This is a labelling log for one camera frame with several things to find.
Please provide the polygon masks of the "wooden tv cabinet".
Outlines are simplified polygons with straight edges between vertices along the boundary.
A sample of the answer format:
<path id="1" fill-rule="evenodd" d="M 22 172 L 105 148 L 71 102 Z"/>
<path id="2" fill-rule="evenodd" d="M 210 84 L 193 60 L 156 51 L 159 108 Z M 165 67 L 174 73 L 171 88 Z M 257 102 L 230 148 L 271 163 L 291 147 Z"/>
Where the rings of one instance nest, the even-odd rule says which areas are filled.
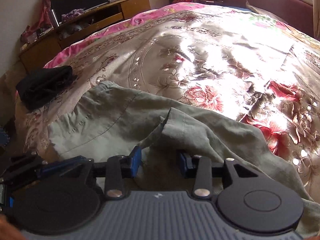
<path id="1" fill-rule="evenodd" d="M 28 45 L 19 55 L 27 74 L 41 69 L 68 46 L 138 13 L 150 10 L 149 0 L 117 0 L 88 10 L 51 29 Z"/>

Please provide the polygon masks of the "right beige curtain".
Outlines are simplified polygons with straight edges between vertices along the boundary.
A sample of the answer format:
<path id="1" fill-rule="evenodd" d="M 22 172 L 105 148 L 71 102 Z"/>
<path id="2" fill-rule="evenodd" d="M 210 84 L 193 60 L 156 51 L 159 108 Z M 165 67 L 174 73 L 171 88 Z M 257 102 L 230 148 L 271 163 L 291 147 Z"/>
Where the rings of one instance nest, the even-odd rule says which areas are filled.
<path id="1" fill-rule="evenodd" d="M 319 40 L 319 5 L 320 0 L 312 0 L 313 2 L 313 35 Z"/>

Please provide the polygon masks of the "black folded garment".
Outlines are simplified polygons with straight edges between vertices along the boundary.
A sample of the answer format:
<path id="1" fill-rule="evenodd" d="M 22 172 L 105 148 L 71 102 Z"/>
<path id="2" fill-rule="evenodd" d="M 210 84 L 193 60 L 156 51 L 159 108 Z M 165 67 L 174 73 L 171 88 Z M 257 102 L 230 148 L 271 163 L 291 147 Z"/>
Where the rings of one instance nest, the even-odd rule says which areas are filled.
<path id="1" fill-rule="evenodd" d="M 26 109 L 34 111 L 55 98 L 76 77 L 71 66 L 43 68 L 22 79 L 16 90 Z"/>

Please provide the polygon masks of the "maroon padded window bench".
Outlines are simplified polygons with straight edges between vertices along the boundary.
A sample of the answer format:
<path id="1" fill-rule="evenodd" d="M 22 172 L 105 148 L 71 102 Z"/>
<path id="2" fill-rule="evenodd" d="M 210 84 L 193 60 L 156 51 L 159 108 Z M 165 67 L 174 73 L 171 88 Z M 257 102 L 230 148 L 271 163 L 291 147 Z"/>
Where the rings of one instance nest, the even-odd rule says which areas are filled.
<path id="1" fill-rule="evenodd" d="M 313 8 L 302 0 L 220 0 L 222 5 L 244 8 L 246 2 L 282 18 L 287 24 L 313 37 Z"/>

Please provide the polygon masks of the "floral satin bed quilt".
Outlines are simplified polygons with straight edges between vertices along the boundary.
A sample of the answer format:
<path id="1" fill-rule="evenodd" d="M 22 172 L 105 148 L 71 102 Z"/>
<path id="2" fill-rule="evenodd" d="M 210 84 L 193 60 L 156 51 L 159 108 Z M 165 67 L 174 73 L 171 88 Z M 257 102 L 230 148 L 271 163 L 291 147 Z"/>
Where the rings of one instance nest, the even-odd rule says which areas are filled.
<path id="1" fill-rule="evenodd" d="M 48 125 L 103 81 L 221 113 L 259 128 L 271 152 L 297 170 L 311 195 L 319 185 L 319 41 L 250 11 L 178 3 L 104 28 L 46 64 L 75 80 L 28 111 L 16 101 L 26 149 L 44 153 Z"/>

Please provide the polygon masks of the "grey-green pants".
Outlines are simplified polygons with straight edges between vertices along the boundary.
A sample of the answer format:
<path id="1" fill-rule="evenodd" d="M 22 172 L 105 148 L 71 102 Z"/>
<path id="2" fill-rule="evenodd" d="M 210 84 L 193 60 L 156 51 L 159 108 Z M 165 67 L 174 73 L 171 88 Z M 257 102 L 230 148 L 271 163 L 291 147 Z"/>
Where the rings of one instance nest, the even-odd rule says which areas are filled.
<path id="1" fill-rule="evenodd" d="M 296 191 L 304 203 L 298 232 L 319 234 L 319 204 L 306 192 L 296 169 L 274 155 L 260 129 L 216 112 L 104 81 L 88 90 L 71 113 L 48 127 L 63 159 L 82 155 L 106 161 L 142 148 L 142 165 L 129 187 L 144 190 L 191 188 L 176 166 L 185 150 L 222 163 L 234 158 Z"/>

